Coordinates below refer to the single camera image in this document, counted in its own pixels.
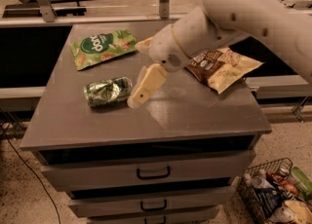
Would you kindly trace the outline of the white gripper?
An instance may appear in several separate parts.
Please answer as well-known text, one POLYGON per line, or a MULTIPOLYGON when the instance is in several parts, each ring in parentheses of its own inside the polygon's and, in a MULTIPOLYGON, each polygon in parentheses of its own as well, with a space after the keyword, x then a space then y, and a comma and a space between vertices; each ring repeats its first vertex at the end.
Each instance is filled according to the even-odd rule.
POLYGON ((127 100, 131 108, 139 108, 164 85, 168 72, 184 68, 191 60, 188 37, 176 24, 165 26, 153 38, 139 41, 135 47, 140 53, 149 55, 155 63, 143 66, 139 71, 136 85, 127 100))

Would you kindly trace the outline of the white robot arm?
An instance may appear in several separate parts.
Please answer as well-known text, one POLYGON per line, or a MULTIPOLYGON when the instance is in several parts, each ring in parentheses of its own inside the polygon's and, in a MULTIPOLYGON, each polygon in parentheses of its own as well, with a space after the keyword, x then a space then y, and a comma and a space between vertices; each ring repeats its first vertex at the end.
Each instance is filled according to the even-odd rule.
POLYGON ((202 0, 202 5, 136 44, 153 64, 142 67, 127 103, 144 104, 167 79, 205 50, 253 37, 312 83, 312 17, 277 0, 202 0))

